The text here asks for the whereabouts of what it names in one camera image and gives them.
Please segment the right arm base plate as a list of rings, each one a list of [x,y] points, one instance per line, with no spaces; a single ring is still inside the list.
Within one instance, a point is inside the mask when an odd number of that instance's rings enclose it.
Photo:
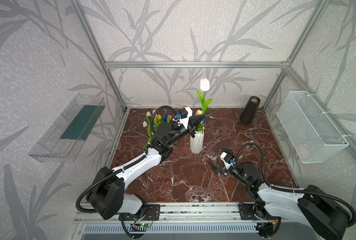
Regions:
[[[239,203],[238,209],[241,220],[274,221],[277,219],[266,211],[264,202]]]

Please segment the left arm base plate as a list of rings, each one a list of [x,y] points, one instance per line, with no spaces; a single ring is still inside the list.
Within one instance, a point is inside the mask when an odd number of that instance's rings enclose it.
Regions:
[[[121,214],[121,219],[124,221],[158,221],[161,213],[161,205],[146,204],[136,214],[124,213]]]

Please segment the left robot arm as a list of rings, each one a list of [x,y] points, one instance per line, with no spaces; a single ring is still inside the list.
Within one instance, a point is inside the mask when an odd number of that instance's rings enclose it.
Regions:
[[[121,214],[143,218],[146,201],[126,194],[126,189],[143,173],[165,161],[173,152],[173,143],[186,135],[194,137],[204,118],[204,115],[188,116],[161,123],[144,153],[114,169],[103,167],[98,171],[91,186],[77,198],[76,209],[82,213],[98,213],[104,220]]]

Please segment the black cone vase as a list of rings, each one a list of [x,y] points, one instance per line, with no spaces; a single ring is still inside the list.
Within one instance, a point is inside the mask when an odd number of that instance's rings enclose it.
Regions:
[[[249,98],[247,104],[243,108],[243,111],[239,117],[239,120],[244,124],[252,123],[255,114],[260,105],[260,98],[252,96]]]

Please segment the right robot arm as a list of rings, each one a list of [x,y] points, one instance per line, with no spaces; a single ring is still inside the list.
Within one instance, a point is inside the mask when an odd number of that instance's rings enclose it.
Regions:
[[[222,148],[222,166],[212,162],[209,165],[217,174],[228,173],[243,184],[245,193],[254,201],[240,204],[240,212],[266,220],[274,217],[298,222],[312,228],[325,240],[341,240],[348,227],[356,223],[356,211],[346,201],[326,194],[320,188],[309,185],[305,189],[292,189],[272,185],[267,180],[260,181],[264,170],[258,171],[252,163],[237,165],[241,156],[230,149]]]

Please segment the white ribbed vase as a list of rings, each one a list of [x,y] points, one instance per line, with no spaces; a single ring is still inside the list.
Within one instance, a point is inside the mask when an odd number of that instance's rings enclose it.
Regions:
[[[190,150],[193,154],[200,154],[203,150],[204,131],[196,131],[194,138],[190,137]]]

